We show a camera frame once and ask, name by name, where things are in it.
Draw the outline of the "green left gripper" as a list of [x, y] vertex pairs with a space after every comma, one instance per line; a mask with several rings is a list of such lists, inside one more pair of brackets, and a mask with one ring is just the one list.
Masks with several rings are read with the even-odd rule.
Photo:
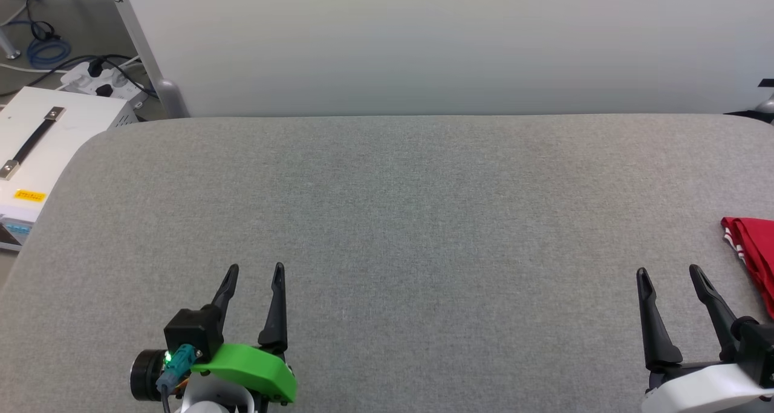
[[[224, 342], [223, 328], [229, 302], [236, 291], [238, 264], [230, 265], [210, 303], [213, 330]], [[271, 402], [293, 404], [298, 394], [298, 380], [282, 358], [288, 348], [287, 289], [285, 267], [277, 262], [271, 281], [273, 297], [257, 347], [227, 343], [207, 363], [196, 363], [192, 372], [210, 372], [222, 380], [262, 394]]]

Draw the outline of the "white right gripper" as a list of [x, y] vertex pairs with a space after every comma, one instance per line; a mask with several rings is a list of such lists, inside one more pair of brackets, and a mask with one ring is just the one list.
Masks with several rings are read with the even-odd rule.
[[683, 356], [668, 334], [656, 305], [657, 294], [646, 268], [636, 272], [642, 346], [650, 388], [642, 412], [718, 412], [744, 406], [761, 397], [772, 398], [772, 362], [732, 363], [739, 341], [732, 325], [737, 317], [704, 270], [689, 266], [700, 302], [707, 308], [721, 347], [720, 362], [683, 366]]

